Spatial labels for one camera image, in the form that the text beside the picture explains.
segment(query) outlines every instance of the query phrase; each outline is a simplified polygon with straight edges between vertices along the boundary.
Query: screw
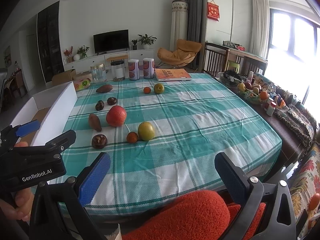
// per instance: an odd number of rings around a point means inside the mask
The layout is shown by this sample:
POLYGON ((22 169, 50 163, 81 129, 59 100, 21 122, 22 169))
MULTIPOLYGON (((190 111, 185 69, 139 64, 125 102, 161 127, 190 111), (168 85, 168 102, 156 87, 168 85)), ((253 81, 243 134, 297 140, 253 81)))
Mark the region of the screw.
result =
POLYGON ((74 183, 75 181, 76 181, 76 177, 67 178, 67 182, 70 183, 70 184, 74 183))
POLYGON ((257 177, 252 176, 252 177, 250 177, 250 181, 251 181, 252 183, 257 183, 259 180, 258 180, 257 177))
POLYGON ((281 180, 281 181, 280 181, 280 185, 281 185, 282 187, 285 187, 285 186, 287 186, 287 183, 286 183, 284 180, 281 180))

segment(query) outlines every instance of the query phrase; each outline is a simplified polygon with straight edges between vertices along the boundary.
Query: white cardboard box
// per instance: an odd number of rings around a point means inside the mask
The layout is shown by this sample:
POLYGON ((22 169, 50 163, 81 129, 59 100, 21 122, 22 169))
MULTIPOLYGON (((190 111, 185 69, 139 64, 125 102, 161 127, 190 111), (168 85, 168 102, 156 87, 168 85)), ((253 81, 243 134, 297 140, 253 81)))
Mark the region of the white cardboard box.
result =
POLYGON ((45 145, 46 142, 62 134, 68 117, 77 101, 73 82, 61 84, 35 94, 23 106, 11 125, 14 127, 32 121, 34 116, 45 108, 48 109, 36 131, 30 146, 45 145))

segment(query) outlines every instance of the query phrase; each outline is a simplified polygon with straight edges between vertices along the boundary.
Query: book cover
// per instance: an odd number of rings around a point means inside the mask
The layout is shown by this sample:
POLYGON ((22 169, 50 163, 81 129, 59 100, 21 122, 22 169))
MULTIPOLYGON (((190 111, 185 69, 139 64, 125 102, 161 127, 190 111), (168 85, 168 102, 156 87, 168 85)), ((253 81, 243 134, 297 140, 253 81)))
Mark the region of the book cover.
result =
POLYGON ((184 81, 191 80, 191 76, 183 68, 181 69, 155 69, 158 81, 184 81))

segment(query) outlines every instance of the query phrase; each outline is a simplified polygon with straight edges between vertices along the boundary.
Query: television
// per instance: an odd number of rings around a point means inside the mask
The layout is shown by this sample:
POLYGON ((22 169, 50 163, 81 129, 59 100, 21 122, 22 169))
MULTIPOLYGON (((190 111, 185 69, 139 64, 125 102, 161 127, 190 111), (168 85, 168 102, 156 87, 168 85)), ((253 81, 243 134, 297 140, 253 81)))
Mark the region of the television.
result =
POLYGON ((100 33, 93 36, 95 53, 129 48, 129 30, 100 33))

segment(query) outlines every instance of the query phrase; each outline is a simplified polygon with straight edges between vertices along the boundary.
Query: hand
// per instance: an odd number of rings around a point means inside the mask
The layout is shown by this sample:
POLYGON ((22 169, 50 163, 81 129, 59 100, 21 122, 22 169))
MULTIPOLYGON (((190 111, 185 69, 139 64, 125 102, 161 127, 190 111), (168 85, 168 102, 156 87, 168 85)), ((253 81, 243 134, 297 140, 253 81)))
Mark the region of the hand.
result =
MULTIPOLYGON (((27 147, 27 142, 19 142, 15 145, 15 147, 27 147)), ((9 205, 7 202, 0 199, 0 207, 4 213, 4 215, 10 220, 23 220, 29 221, 31 208, 33 203, 34 195, 31 193, 30 188, 25 188, 16 193, 14 200, 17 208, 9 205)))

